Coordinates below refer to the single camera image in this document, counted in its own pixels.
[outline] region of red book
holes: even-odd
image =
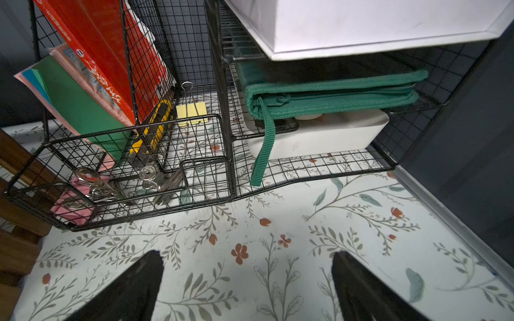
[[[135,123],[118,0],[34,0],[84,65]],[[132,79],[143,122],[172,85],[153,35],[124,3]]]

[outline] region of green woven belt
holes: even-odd
[[[260,186],[275,141],[274,119],[331,112],[381,109],[409,105],[418,99],[416,82],[426,70],[301,84],[259,83],[245,89],[248,112],[263,120],[264,142],[253,165],[250,184]]]

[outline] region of green folder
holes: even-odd
[[[55,110],[81,135],[125,127],[82,89],[52,56],[43,58],[31,70]],[[88,140],[119,160],[129,135],[130,131],[120,131]]]
[[[252,186],[261,185],[275,140],[275,119],[409,105],[419,98],[415,84],[428,77],[426,70],[413,71],[383,54],[240,62],[236,69],[248,112],[265,125]]]

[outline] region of white storage box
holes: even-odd
[[[325,114],[312,120],[299,120],[298,130],[278,134],[269,159],[345,152],[364,149],[389,122],[379,109]],[[264,137],[248,139],[250,153],[257,157]]]
[[[226,0],[272,60],[361,54],[499,37],[511,0]]]

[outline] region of yellow sticky note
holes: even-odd
[[[205,102],[198,102],[195,104],[187,104],[187,107],[186,107],[186,105],[178,105],[177,106],[177,119],[183,119],[183,118],[194,117],[194,116],[202,116],[202,115],[207,115],[207,107],[205,106]],[[187,124],[196,125],[198,123],[207,123],[208,121],[209,120],[207,118],[195,119],[195,120],[179,122],[178,125],[180,127],[184,127]]]

